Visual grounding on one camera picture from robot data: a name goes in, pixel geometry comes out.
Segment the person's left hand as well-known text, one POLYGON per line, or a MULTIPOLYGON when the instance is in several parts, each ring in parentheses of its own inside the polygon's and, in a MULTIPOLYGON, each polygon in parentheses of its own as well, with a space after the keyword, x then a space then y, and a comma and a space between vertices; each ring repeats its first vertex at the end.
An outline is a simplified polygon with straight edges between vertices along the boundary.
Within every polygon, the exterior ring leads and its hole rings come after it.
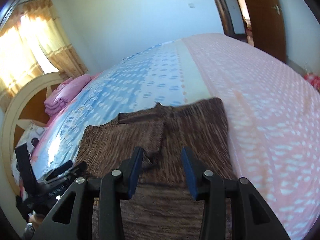
POLYGON ((29 223, 31 223, 33 228, 37 230, 39 226, 43 223, 44 219, 44 215, 36 214, 35 212, 33 212, 33 214, 29 216, 29 223))

